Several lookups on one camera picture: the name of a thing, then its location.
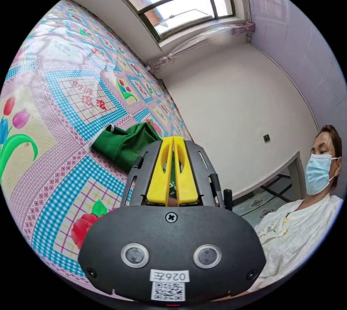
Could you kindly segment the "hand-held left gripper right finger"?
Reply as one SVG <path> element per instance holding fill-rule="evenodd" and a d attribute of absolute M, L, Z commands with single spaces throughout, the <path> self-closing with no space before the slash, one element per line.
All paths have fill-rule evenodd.
<path fill-rule="evenodd" d="M 177 204 L 195 204 L 198 200 L 198 192 L 185 141 L 177 136 L 173 137 L 173 141 Z"/>

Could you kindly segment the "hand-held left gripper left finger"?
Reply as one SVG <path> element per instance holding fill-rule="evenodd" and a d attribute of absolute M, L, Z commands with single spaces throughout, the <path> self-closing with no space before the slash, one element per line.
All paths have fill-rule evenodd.
<path fill-rule="evenodd" d="M 146 199 L 150 204 L 167 204 L 171 183 L 171 168 L 173 155 L 172 137 L 162 139 L 154 164 L 152 178 L 147 191 Z"/>

